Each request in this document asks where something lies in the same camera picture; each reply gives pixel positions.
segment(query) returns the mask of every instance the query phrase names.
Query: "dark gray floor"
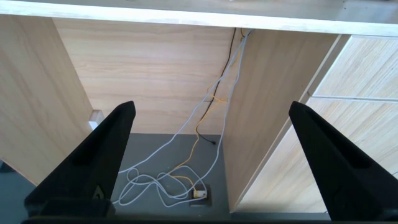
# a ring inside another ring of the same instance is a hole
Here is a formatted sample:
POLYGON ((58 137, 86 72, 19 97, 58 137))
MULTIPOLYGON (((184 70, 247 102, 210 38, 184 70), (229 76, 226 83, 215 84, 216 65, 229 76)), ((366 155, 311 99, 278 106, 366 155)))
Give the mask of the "dark gray floor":
MULTIPOLYGON (((167 142, 172 137, 171 134, 132 134, 127 144, 126 152, 124 153, 121 169, 128 168, 143 159, 149 154, 158 149, 161 145, 167 142)), ((212 140, 218 142, 219 136, 208 136, 212 140)), ((193 143, 196 140, 194 135, 179 135, 174 141, 167 147, 159 151, 152 159, 147 161, 145 164, 140 165, 138 169, 140 174, 157 175, 159 172, 168 172, 175 166, 179 165, 185 159, 189 157, 193 143)), ((207 172, 213 163, 216 156, 216 146, 200 140, 195 148, 192 159, 187 163, 199 176, 202 176, 207 172)), ((175 175, 187 175, 193 181, 194 175, 187 170, 177 171, 175 175)), ((187 187, 190 187, 189 182, 182 180, 186 183, 187 187)), ((212 193, 211 207, 189 207, 187 203, 176 205, 172 208, 166 208, 156 191, 156 186, 151 186, 141 198, 137 199, 134 203, 121 207, 115 205, 116 213, 119 216, 135 216, 135 217, 159 217, 159 218, 206 218, 206 219, 217 219, 225 220, 229 219, 228 210, 228 197, 226 192, 226 180, 224 172, 224 160, 223 153, 220 152, 220 157, 213 170, 204 179, 206 184, 210 184, 212 193)), ((115 200, 123 187, 127 183, 126 175, 120 174, 113 192, 113 200, 115 200)), ((180 193, 182 188, 178 187, 173 180, 165 180, 165 185, 168 185, 167 190, 170 193, 180 193)), ((132 190, 129 197, 126 200, 134 197, 140 192, 137 188, 132 190)), ((166 200, 166 202, 172 203, 175 200, 166 200)))
POLYGON ((34 187, 17 172, 0 174, 0 223, 16 224, 27 218, 24 199, 34 187))
MULTIPOLYGON (((171 134, 132 134, 127 144, 121 169, 125 169, 145 159, 150 153, 163 145, 172 137, 171 134)), ((218 141, 218 136, 208 136, 218 141)), ((151 160, 139 166, 141 174, 156 175, 162 171, 168 171, 183 162, 190 153, 195 142, 194 135, 180 135, 168 147, 161 150, 151 160)), ((190 165, 198 175, 203 175, 216 154, 216 146, 201 140, 198 143, 190 165)), ((194 180, 194 176, 188 172, 176 174, 188 175, 194 180)), ((113 200, 116 199, 127 182, 126 176, 118 177, 113 200)), ((116 214, 121 218, 143 219, 203 219, 203 220, 329 220, 326 213, 234 213, 229 214, 226 181, 224 174, 223 153, 215 165, 215 168, 205 178, 205 183, 210 184, 213 195, 213 205, 208 208, 192 208, 187 204, 177 205, 173 208, 165 208, 160 202, 156 189, 152 186, 140 199, 131 205, 120 207, 116 205, 116 214)), ((34 186, 17 172, 0 174, 0 223, 16 224, 26 219, 27 214, 23 207, 24 198, 33 190, 34 186)), ((128 197, 133 197, 138 191, 132 190, 128 197)), ((169 191, 179 193, 180 188, 170 182, 169 191)))

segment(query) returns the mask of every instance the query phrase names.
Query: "wood grain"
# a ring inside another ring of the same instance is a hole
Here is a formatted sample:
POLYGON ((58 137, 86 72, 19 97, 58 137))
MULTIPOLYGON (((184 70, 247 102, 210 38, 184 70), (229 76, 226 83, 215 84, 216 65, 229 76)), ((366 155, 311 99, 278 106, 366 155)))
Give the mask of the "wood grain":
POLYGON ((39 184, 90 133, 93 110, 50 18, 0 16, 0 157, 39 184))
MULTIPOLYGON (((93 108, 107 116, 133 100, 134 133, 175 133, 206 90, 220 76, 228 57, 231 28, 54 19, 93 108)), ((240 41, 236 32, 233 50, 240 41)), ((217 96, 228 96, 234 63, 217 96)), ((182 133, 193 134, 208 103, 199 107, 182 133)), ((220 134, 225 105, 210 113, 199 130, 220 134)))
POLYGON ((250 35, 223 141, 232 212, 287 121, 291 102, 305 94, 336 38, 272 30, 250 35))
MULTIPOLYGON (((398 103, 311 98, 307 105, 391 174, 398 171, 398 103)), ((250 212, 324 212, 291 127, 238 206, 250 212)))
POLYGON ((352 36, 315 96, 398 99, 398 39, 352 36))
POLYGON ((0 1, 1 14, 398 36, 398 2, 380 0, 0 1))

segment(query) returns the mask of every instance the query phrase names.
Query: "wooden side panel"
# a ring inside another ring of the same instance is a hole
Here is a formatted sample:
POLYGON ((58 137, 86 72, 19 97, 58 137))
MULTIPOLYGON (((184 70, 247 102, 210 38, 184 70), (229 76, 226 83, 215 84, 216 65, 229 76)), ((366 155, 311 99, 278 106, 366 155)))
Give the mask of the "wooden side panel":
POLYGON ((224 161, 233 211, 337 35, 255 30, 228 112, 224 161))
MULTIPOLYGON (((54 19, 93 108, 107 116, 134 100, 134 133, 175 133, 221 75, 233 28, 54 19)), ((241 34, 236 32, 233 51, 241 34)), ((217 96, 228 96, 234 64, 217 96)), ((208 103, 182 133, 193 134, 208 103)), ((202 134, 220 134, 225 105, 201 124, 202 134)))
MULTIPOLYGON (((398 103, 311 98, 307 105, 391 174, 398 171, 398 103)), ((326 211, 293 127, 242 199, 238 211, 326 211)))
POLYGON ((92 107, 51 18, 0 16, 0 157, 39 184, 90 133, 92 107))
POLYGON ((315 96, 398 99, 398 39, 352 36, 315 96))

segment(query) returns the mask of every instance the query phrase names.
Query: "light wood surface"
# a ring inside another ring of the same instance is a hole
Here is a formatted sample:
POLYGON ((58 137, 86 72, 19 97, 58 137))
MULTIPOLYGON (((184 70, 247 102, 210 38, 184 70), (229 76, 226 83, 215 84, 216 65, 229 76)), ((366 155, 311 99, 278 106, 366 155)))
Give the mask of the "light wood surface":
POLYGON ((273 30, 249 36, 223 141, 231 211, 287 121, 291 102, 305 94, 336 38, 273 30))
POLYGON ((315 96, 398 99, 398 39, 352 36, 315 96))
MULTIPOLYGON (((176 133, 221 75, 232 28, 54 19, 93 108, 107 116, 133 100, 134 133, 176 133)), ((233 50, 241 39, 236 32, 233 50)), ((228 96, 234 63, 217 96, 228 96)), ((182 133, 193 134, 208 103, 182 133)), ((212 111, 198 130, 220 134, 226 105, 212 111)))
POLYGON ((1 14, 398 36, 396 0, 0 1, 1 14))
MULTIPOLYGON (((398 103, 311 98, 307 105, 391 174, 398 171, 398 103)), ((238 211, 326 211, 294 128, 271 155, 238 211)))
POLYGON ((0 158, 39 184, 90 133, 92 107, 50 18, 0 16, 0 158))

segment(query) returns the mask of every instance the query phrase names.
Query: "power outlet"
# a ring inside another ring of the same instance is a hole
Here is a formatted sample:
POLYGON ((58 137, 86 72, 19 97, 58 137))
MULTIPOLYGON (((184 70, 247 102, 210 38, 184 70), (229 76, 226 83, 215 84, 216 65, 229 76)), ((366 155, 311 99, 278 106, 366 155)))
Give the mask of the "power outlet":
POLYGON ((197 190, 196 196, 195 196, 193 189, 189 192, 190 199, 194 199, 194 198, 198 198, 198 197, 205 197, 204 199, 201 199, 201 200, 189 202, 190 207, 210 207, 211 206, 212 198, 211 198, 210 185, 208 185, 208 184, 205 184, 205 185, 206 185, 207 190, 205 190, 205 188, 202 184, 198 184, 195 186, 195 188, 197 190))

